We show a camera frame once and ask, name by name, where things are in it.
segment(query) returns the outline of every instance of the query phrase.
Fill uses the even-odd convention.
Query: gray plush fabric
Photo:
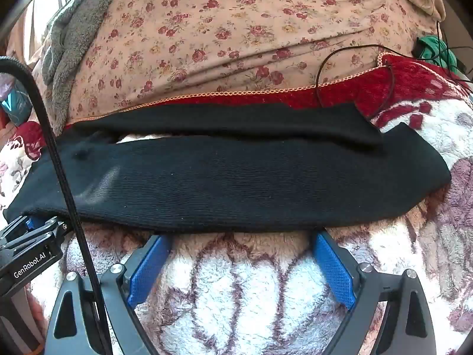
[[[43,59],[42,75],[48,92],[44,100],[53,131],[59,135],[64,127],[70,91],[77,68],[103,21],[112,0],[73,0],[55,17],[49,37],[51,46]]]

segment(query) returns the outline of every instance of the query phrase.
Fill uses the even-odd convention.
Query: screw
[[[114,264],[110,267],[110,272],[112,274],[119,274],[122,271],[123,271],[123,265],[121,264]]]
[[[417,277],[416,272],[412,269],[406,270],[406,275],[410,277],[411,279],[415,279]]]
[[[66,276],[66,279],[71,282],[72,280],[75,280],[76,277],[77,277],[77,272],[69,272]]]
[[[373,266],[370,263],[360,263],[359,268],[363,272],[373,271]]]

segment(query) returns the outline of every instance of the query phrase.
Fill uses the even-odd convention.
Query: floral fabric
[[[312,85],[333,50],[410,54],[435,21],[407,0],[113,0],[77,72],[69,119],[180,94]],[[330,58],[320,81],[373,67]]]

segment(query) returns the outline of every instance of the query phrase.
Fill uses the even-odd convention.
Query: ribbed black fabric
[[[352,103],[327,108],[295,110],[284,104],[227,106],[167,104],[119,112],[78,122],[68,133],[80,137],[95,131],[112,134],[176,134],[245,137],[340,138],[378,145],[380,132]]]
[[[324,138],[84,141],[63,146],[61,158],[86,220],[162,232],[313,229],[397,217],[450,181],[442,157],[407,125],[380,137],[379,147]],[[4,215],[65,212],[45,154]]]

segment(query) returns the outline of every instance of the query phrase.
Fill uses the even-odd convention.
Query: green fabric
[[[456,57],[453,52],[449,49],[446,51],[446,44],[439,40],[436,36],[425,36],[419,39],[425,45],[425,48],[420,55],[421,59],[432,59],[426,60],[427,62],[450,69],[452,72],[457,72]],[[440,46],[440,57],[438,56],[438,48]]]

